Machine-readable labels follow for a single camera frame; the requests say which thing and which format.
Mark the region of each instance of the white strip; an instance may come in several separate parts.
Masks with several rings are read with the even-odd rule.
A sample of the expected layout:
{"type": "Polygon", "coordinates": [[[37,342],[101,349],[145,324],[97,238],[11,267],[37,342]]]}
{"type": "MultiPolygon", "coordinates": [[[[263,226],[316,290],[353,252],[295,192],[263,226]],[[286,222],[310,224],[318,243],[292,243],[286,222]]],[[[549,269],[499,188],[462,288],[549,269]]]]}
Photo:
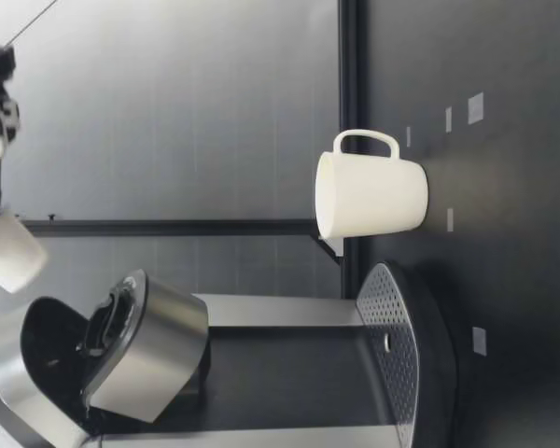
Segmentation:
{"type": "Polygon", "coordinates": [[[210,327],[360,327],[355,301],[304,297],[195,294],[210,327]]]}
{"type": "Polygon", "coordinates": [[[473,327],[473,352],[487,356],[487,333],[485,329],[473,327]]]}
{"type": "Polygon", "coordinates": [[[469,124],[483,119],[483,92],[469,98],[469,124]]]}
{"type": "MultiPolygon", "coordinates": [[[[96,447],[98,442],[84,445],[96,447]]],[[[399,448],[396,427],[308,427],[105,436],[102,448],[399,448]]]]}
{"type": "Polygon", "coordinates": [[[446,133],[452,132],[452,108],[446,109],[446,133]]]}
{"type": "Polygon", "coordinates": [[[455,231],[455,210],[454,208],[449,208],[446,212],[446,230],[449,233],[455,231]]]}

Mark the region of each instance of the single-serve coffee machine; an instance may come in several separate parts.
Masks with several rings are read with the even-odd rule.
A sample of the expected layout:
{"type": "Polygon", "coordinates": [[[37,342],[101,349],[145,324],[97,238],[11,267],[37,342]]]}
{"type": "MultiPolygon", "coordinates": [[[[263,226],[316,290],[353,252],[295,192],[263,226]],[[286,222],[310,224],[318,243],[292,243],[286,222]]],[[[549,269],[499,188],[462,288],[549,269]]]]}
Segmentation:
{"type": "Polygon", "coordinates": [[[379,268],[358,302],[196,296],[143,271],[90,319],[32,301],[0,320],[0,448],[440,446],[451,415],[425,403],[451,397],[424,388],[379,268]]]}

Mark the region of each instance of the white cup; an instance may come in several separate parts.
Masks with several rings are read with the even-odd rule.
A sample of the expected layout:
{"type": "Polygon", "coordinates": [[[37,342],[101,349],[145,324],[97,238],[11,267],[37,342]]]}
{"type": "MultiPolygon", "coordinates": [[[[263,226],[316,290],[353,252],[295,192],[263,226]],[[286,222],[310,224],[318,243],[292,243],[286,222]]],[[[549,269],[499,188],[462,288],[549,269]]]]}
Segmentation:
{"type": "Polygon", "coordinates": [[[344,131],[317,165],[315,214],[324,239],[412,230],[424,221],[427,201],[425,171],[401,160],[399,143],[384,133],[344,131]],[[342,142],[351,135],[387,143],[390,157],[344,154],[342,142]]]}
{"type": "Polygon", "coordinates": [[[41,272],[48,255],[11,213],[0,215],[0,286],[15,293],[41,272]]]}

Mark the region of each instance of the metal beam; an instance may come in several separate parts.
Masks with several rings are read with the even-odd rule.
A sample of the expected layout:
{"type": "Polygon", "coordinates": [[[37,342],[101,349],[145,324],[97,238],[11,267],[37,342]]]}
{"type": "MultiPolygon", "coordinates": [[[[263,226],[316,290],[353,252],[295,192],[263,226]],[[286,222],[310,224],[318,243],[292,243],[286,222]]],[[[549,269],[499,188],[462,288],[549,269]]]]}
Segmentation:
{"type": "MultiPolygon", "coordinates": [[[[359,126],[358,123],[358,0],[338,0],[338,27],[340,49],[340,127],[344,131],[359,126]]],[[[357,139],[344,142],[346,152],[358,153],[357,139]]],[[[342,269],[342,297],[354,299],[360,288],[359,239],[344,240],[342,269]]]]}
{"type": "Polygon", "coordinates": [[[276,220],[45,220],[23,221],[43,238],[104,236],[255,236],[317,237],[313,219],[276,220]]]}

